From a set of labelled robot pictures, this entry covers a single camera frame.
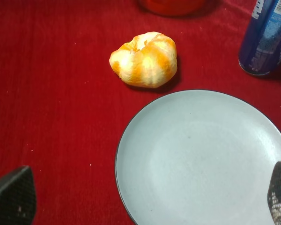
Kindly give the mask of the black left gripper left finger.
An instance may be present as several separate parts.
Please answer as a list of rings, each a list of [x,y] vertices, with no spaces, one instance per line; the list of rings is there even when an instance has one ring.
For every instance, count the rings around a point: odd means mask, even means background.
[[[0,178],[0,225],[31,225],[36,208],[30,166],[22,165]]]

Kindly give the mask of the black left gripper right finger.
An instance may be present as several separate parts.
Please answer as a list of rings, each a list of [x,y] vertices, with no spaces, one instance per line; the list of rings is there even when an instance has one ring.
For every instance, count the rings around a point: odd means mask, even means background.
[[[274,166],[269,189],[267,203],[275,225],[281,225],[281,161]]]

